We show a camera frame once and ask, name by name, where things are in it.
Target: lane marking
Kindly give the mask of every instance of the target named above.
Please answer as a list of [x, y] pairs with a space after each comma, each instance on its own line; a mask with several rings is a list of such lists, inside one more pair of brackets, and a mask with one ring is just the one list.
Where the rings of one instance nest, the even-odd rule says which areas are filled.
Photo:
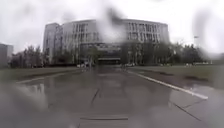
[[131, 72], [131, 71], [127, 71], [127, 72], [130, 73], [130, 74], [137, 75], [137, 76], [139, 76], [139, 77], [141, 77], [141, 78], [147, 79], [147, 80], [149, 80], [149, 81], [152, 81], [152, 82], [155, 82], [155, 83], [158, 83], [158, 84], [161, 84], [161, 85], [170, 87], [170, 88], [172, 88], [172, 89], [175, 89], [175, 90], [178, 90], [178, 91], [182, 91], [182, 92], [191, 94], [191, 95], [196, 96], [196, 97], [198, 97], [198, 98], [201, 98], [201, 99], [204, 99], [204, 100], [207, 100], [207, 99], [208, 99], [208, 97], [205, 96], [205, 95], [198, 94], [198, 93], [192, 92], [192, 91], [190, 91], [190, 90], [183, 89], [183, 88], [180, 88], [180, 87], [177, 87], [177, 86], [174, 86], [174, 85], [171, 85], [171, 84], [168, 84], [168, 83], [165, 83], [165, 82], [162, 82], [162, 81], [159, 81], [159, 80], [156, 80], [156, 79], [153, 79], [153, 78], [151, 78], [151, 77], [147, 77], [147, 76], [144, 76], [144, 75], [141, 75], [141, 74], [138, 74], [138, 73], [134, 73], [134, 72]]
[[61, 75], [64, 75], [64, 74], [66, 74], [66, 73], [57, 73], [57, 74], [54, 74], [54, 75], [48, 75], [48, 76], [44, 76], [44, 77], [37, 77], [37, 78], [29, 79], [29, 80], [22, 80], [22, 81], [16, 82], [16, 84], [24, 84], [24, 83], [28, 83], [28, 82], [35, 81], [35, 80], [41, 80], [41, 79], [44, 79], [46, 77], [58, 77], [58, 76], [61, 76]]

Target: wet pavement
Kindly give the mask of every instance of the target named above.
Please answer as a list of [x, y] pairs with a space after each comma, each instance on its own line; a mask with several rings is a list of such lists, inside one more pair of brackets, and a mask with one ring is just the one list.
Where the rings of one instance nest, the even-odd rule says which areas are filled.
[[119, 68], [45, 77], [16, 85], [10, 93], [2, 89], [0, 127], [205, 128], [224, 124], [223, 91], [196, 83], [181, 87], [209, 99]]

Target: lawn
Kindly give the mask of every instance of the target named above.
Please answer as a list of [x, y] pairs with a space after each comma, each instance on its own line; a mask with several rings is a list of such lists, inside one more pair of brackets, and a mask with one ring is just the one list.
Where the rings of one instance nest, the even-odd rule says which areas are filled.
[[33, 69], [2, 69], [0, 70], [0, 81], [15, 81], [29, 79], [55, 73], [75, 71], [78, 68], [33, 68]]
[[219, 71], [223, 71], [222, 69], [224, 69], [224, 66], [218, 66], [218, 65], [152, 66], [152, 67], [132, 67], [132, 69], [163, 72], [178, 76], [193, 76], [197, 78], [211, 80]]

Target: building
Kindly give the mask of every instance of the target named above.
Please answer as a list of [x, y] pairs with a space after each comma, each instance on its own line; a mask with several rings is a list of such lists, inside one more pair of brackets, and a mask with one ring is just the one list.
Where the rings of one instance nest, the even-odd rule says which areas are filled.
[[[122, 19], [125, 42], [169, 42], [168, 25], [164, 23]], [[99, 51], [116, 51], [119, 43], [105, 43], [96, 20], [74, 21], [45, 27], [43, 52], [52, 63], [53, 56], [62, 50], [79, 50], [79, 46], [96, 46]]]
[[12, 53], [13, 46], [0, 43], [0, 68], [8, 67]]

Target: road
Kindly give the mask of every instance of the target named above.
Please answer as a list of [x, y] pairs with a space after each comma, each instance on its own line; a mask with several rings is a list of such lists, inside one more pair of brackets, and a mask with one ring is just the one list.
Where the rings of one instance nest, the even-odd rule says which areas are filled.
[[119, 68], [102, 68], [20, 82], [0, 123], [18, 128], [205, 128], [188, 108], [205, 99]]

